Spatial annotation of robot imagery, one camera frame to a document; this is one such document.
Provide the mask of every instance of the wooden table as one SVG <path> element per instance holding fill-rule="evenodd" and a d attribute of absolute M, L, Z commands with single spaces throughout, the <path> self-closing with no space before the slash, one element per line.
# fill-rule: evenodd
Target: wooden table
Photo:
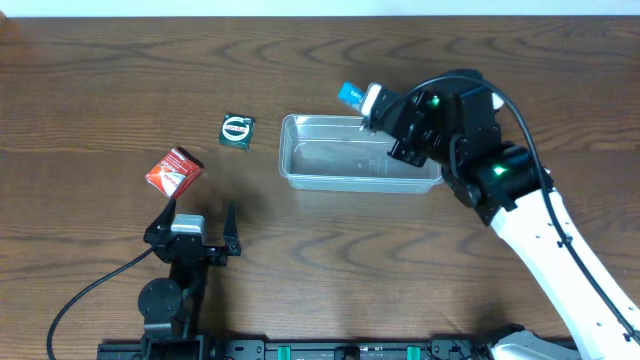
<path fill-rule="evenodd" d="M 637 18 L 16 19 L 0 40 L 0 357 L 42 359 L 58 310 L 133 259 L 166 204 L 144 175 L 180 144 L 206 166 L 179 211 L 244 252 L 211 272 L 204 327 L 272 339 L 423 338 L 508 322 L 566 336 L 511 249 L 446 186 L 425 196 L 295 191 L 282 118 L 351 114 L 344 81 L 398 91 L 478 68 L 525 114 L 573 219 L 640 302 Z M 250 151 L 217 143 L 256 117 Z M 505 139 L 522 142 L 500 114 Z M 60 323 L 59 359 L 142 334 L 149 257 Z"/>

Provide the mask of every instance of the black cable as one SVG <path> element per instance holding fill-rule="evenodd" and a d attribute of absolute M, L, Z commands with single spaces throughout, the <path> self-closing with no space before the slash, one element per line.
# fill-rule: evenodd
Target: black cable
<path fill-rule="evenodd" d="M 142 260 L 145 257 L 147 257 L 152 252 L 153 252 L 153 248 L 150 248 L 149 250 L 143 252 L 142 254 L 140 254 L 140 256 L 138 256 L 137 258 L 131 260 L 127 264 L 122 265 L 121 267 L 119 267 L 115 271 L 113 271 L 113 272 L 101 277 L 100 279 L 94 281 L 93 284 L 87 286 L 86 288 L 84 288 L 84 290 L 80 291 L 78 293 L 78 295 L 74 296 L 73 299 L 69 300 L 69 302 L 62 308 L 62 310 L 60 310 L 60 312 L 58 313 L 58 316 L 56 316 L 56 318 L 51 323 L 51 326 L 49 327 L 49 333 L 47 334 L 47 355 L 49 355 L 49 360 L 55 360 L 56 359 L 56 357 L 53 356 L 53 333 L 56 331 L 56 327 L 58 326 L 58 323 L 60 322 L 60 319 L 62 319 L 62 316 L 64 316 L 64 314 L 67 311 L 69 311 L 69 309 L 73 306 L 73 304 L 75 304 L 78 300 L 80 300 L 81 297 L 85 296 L 89 291 L 91 291 L 91 290 L 95 289 L 96 287 L 98 287 L 98 285 L 104 283 L 105 281 L 113 278 L 114 276 L 124 272 L 125 270 L 127 270 L 130 267 L 132 267 L 133 265 L 139 263 L 140 260 Z"/>
<path fill-rule="evenodd" d="M 455 341 L 455 340 L 451 340 L 451 342 L 452 342 L 452 343 L 454 343 L 454 344 L 458 347 L 458 349 L 460 349 L 460 355 L 462 356 L 462 358 L 463 358 L 464 360 L 471 360 L 471 353 L 469 353 L 469 356 L 466 356 L 466 355 L 462 352 L 462 346 L 460 346 L 460 344 L 459 344 L 457 341 Z"/>
<path fill-rule="evenodd" d="M 585 276 L 589 284 L 591 284 L 595 292 L 600 296 L 602 301 L 605 303 L 605 305 L 607 305 L 607 307 L 613 313 L 613 315 L 618 320 L 618 322 L 627 331 L 628 334 L 625 334 L 625 337 L 627 338 L 627 340 L 629 340 L 630 338 L 633 338 L 638 343 L 638 345 L 640 345 L 640 331 L 636 331 L 633 328 L 633 326 L 629 323 L 629 321 L 627 321 L 627 319 L 625 319 L 622 313 L 620 313 L 620 311 L 616 308 L 616 306 L 613 304 L 611 299 L 609 299 L 609 297 L 604 292 L 604 290 L 602 290 L 602 287 L 600 287 L 600 285 L 598 284 L 596 279 L 593 277 L 589 269 L 587 269 L 587 267 L 585 266 L 584 262 L 582 262 L 582 259 L 580 259 L 580 256 L 578 255 L 578 253 L 576 253 L 575 249 L 571 245 L 571 241 L 567 238 L 567 235 L 564 233 L 564 230 L 562 230 L 562 227 L 560 226 L 560 222 L 558 221 L 558 217 L 556 216 L 556 213 L 553 210 L 553 205 L 551 204 L 551 197 L 549 196 L 549 193 L 546 190 L 548 188 L 548 184 L 546 183 L 544 175 L 542 174 L 542 171 L 543 171 L 542 164 L 540 163 L 540 157 L 538 156 L 538 151 L 536 150 L 536 146 L 533 143 L 533 138 L 531 136 L 531 133 L 529 132 L 529 129 L 527 128 L 527 125 L 524 122 L 524 118 L 522 116 L 522 113 L 520 113 L 520 110 L 518 110 L 515 103 L 502 90 L 498 89 L 498 87 L 496 87 L 495 85 L 493 85 L 492 83 L 484 79 L 476 79 L 473 77 L 457 75 L 457 74 L 445 74 L 445 75 L 431 78 L 429 80 L 425 80 L 422 83 L 407 90 L 404 94 L 400 95 L 391 104 L 389 104 L 389 106 L 387 106 L 387 108 L 384 109 L 384 111 L 382 111 L 382 114 L 380 114 L 380 116 L 378 117 L 378 120 L 383 119 L 385 116 L 387 116 L 387 114 L 391 113 L 391 111 L 393 111 L 400 104 L 403 104 L 404 102 L 406 102 L 409 99 L 409 97 L 413 96 L 414 93 L 420 91 L 425 86 L 429 86 L 440 81 L 455 80 L 455 79 L 469 81 L 474 84 L 484 86 L 485 88 L 491 90 L 493 93 L 498 95 L 504 101 L 504 103 L 507 105 L 509 110 L 513 113 L 513 116 L 516 118 L 516 121 L 518 122 L 518 125 L 520 126 L 520 129 L 524 134 L 524 138 L 527 142 L 527 145 L 529 146 L 529 151 L 531 152 L 531 157 L 533 158 L 533 162 L 535 164 L 534 172 L 536 174 L 536 177 L 538 178 L 538 183 L 540 184 L 540 188 L 542 189 L 542 198 L 544 200 L 544 205 L 547 208 L 549 217 L 551 218 L 551 223 L 553 224 L 556 231 L 558 232 L 558 235 L 560 236 L 561 244 L 563 246 L 566 246 L 567 251 L 569 251 L 569 254 L 575 261 L 580 271 L 582 271 L 582 274 Z"/>
<path fill-rule="evenodd" d="M 462 139 L 462 137 L 462 134 L 453 134 L 451 136 L 451 140 L 449 140 L 449 163 L 451 166 L 451 173 L 455 178 L 459 178 L 458 160 L 456 160 L 456 143 L 458 140 Z"/>

